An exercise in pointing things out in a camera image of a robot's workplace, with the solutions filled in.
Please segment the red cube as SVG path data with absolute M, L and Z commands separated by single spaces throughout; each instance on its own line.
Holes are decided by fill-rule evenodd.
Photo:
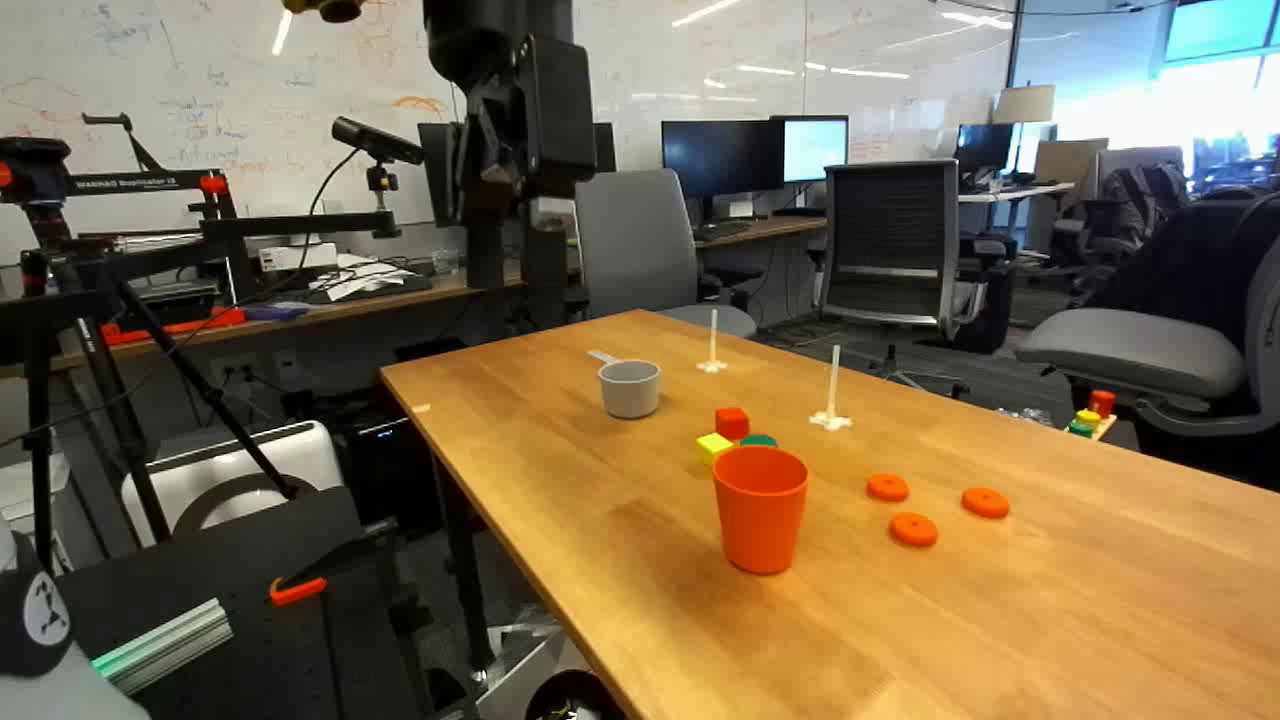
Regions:
M 715 407 L 715 433 L 723 440 L 742 440 L 752 433 L 752 421 L 742 407 Z

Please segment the green cube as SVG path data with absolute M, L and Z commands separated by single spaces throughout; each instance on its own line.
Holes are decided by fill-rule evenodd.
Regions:
M 778 444 L 774 444 L 774 435 L 769 435 L 769 433 L 747 433 L 747 435 L 739 440 L 739 447 L 778 447 Z

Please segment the grey measuring cup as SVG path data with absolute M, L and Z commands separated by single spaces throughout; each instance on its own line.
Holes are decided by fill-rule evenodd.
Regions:
M 642 421 L 660 407 L 660 368 L 596 353 L 599 405 L 616 421 Z

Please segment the orange plastic cup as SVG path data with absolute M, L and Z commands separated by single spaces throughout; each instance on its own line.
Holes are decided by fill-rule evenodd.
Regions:
M 711 466 L 723 559 L 752 577 L 791 567 L 809 466 L 784 447 L 732 447 Z

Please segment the white peg stand far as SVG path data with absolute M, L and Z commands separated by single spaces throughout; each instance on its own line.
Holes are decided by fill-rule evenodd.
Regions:
M 697 368 L 708 374 L 708 376 L 726 368 L 721 362 L 721 307 L 708 307 L 708 357 Z

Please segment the white peg stand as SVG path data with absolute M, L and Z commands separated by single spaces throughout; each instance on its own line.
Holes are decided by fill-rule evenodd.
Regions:
M 809 416 L 809 424 L 822 433 L 845 433 L 850 430 L 850 416 L 841 411 L 841 368 L 845 368 L 845 347 L 833 343 L 828 353 L 828 386 L 822 386 L 822 407 Z
M 708 357 L 697 368 L 708 374 L 708 376 L 726 368 L 721 362 L 721 307 L 708 307 Z

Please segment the yellow cube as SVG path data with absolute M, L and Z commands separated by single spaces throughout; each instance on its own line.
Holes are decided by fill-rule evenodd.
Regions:
M 702 433 L 702 435 L 697 435 L 697 447 L 702 452 L 702 462 L 721 462 L 734 444 L 726 435 L 721 435 L 721 433 Z

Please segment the grey office chair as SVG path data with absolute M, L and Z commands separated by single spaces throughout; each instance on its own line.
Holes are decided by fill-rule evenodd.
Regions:
M 575 189 L 580 279 L 593 317 L 647 307 L 672 320 L 721 320 L 726 335 L 752 335 L 754 317 L 702 293 L 702 272 L 668 169 L 596 171 Z

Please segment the white peg stand near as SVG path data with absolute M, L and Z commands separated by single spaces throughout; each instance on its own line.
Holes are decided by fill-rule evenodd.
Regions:
M 822 433 L 845 433 L 850 430 L 850 416 L 841 411 L 841 368 L 845 368 L 845 347 L 833 343 L 828 353 L 828 386 L 822 386 L 822 407 L 809 416 L 809 424 Z

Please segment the black computer monitor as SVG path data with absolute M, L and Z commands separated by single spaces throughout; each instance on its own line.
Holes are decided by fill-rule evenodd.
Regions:
M 692 200 L 760 191 L 772 184 L 762 120 L 665 120 L 660 166 L 672 169 Z

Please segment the lit computer monitor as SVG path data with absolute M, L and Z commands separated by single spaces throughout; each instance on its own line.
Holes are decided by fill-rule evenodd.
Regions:
M 787 117 L 778 124 L 778 181 L 812 184 L 833 166 L 848 160 L 848 120 L 845 117 Z

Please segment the orange disc near left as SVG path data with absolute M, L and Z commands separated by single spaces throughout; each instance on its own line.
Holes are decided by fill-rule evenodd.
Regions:
M 898 501 L 908 501 L 908 481 L 898 481 L 898 476 L 870 476 L 870 481 L 864 483 L 864 492 L 869 492 L 870 501 L 898 503 Z

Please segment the orange disc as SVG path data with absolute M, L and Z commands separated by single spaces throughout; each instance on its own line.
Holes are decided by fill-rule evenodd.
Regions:
M 961 509 L 985 521 L 1005 521 L 1010 512 L 1007 495 L 994 488 L 965 488 Z
M 869 492 L 870 501 L 898 503 L 898 501 L 908 501 L 908 481 L 898 481 L 898 476 L 870 476 L 870 481 L 864 483 L 864 492 Z
M 936 526 L 919 512 L 897 512 L 886 535 L 903 547 L 932 547 L 939 541 Z

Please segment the orange disc front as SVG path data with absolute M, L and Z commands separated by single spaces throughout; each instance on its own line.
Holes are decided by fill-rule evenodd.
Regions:
M 936 526 L 919 512 L 897 512 L 886 535 L 903 547 L 932 547 L 939 541 Z

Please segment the orange disc right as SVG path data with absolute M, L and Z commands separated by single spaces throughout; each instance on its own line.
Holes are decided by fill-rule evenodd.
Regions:
M 961 509 L 985 521 L 1005 521 L 1010 512 L 1007 495 L 994 488 L 965 488 Z

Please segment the colourful stacking toy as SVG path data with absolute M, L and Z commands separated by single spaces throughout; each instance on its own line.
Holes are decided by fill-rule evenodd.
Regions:
M 1084 440 L 1105 440 L 1112 424 L 1116 424 L 1116 397 L 1105 389 L 1090 389 L 1086 405 L 1067 421 L 1067 433 Z

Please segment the black tripod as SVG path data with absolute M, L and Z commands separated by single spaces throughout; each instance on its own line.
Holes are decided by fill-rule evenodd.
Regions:
M 172 368 L 182 376 L 182 386 L 209 405 L 209 411 L 230 433 L 230 440 L 247 452 L 256 466 L 256 481 L 285 501 L 298 492 L 291 476 L 285 476 L 262 447 L 251 440 L 251 433 L 230 416 L 220 389 L 199 376 L 193 357 L 168 335 L 168 329 L 154 320 L 154 311 L 135 297 L 135 275 L 154 275 L 168 269 L 187 269 L 205 260 L 224 260 L 230 269 L 227 293 L 241 293 L 247 286 L 247 253 L 237 217 L 209 217 L 199 225 L 196 246 L 161 248 L 161 253 L 102 253 L 94 246 L 82 246 L 69 231 L 65 200 L 80 191 L 144 191 L 151 184 L 151 171 L 115 171 L 115 175 L 72 175 L 65 160 L 72 149 L 65 142 L 45 136 L 3 136 L 0 142 L 0 169 L 3 189 L 0 200 L 17 203 L 31 231 L 41 253 L 53 260 L 53 279 L 60 297 L 80 297 L 82 307 L 72 317 L 72 331 L 80 340 L 80 353 L 89 362 L 89 374 L 99 389 L 99 402 L 107 405 L 107 424 L 118 440 L 118 456 L 126 468 L 126 481 L 135 488 L 135 501 L 144 509 L 144 521 L 154 541 L 172 535 L 172 521 L 161 509 L 154 483 L 146 476 L 146 447 L 135 421 L 130 402 L 125 397 L 125 381 L 115 368 L 115 357 L 102 340 L 102 324 L 115 311 L 126 311 L 144 335 L 172 362 Z

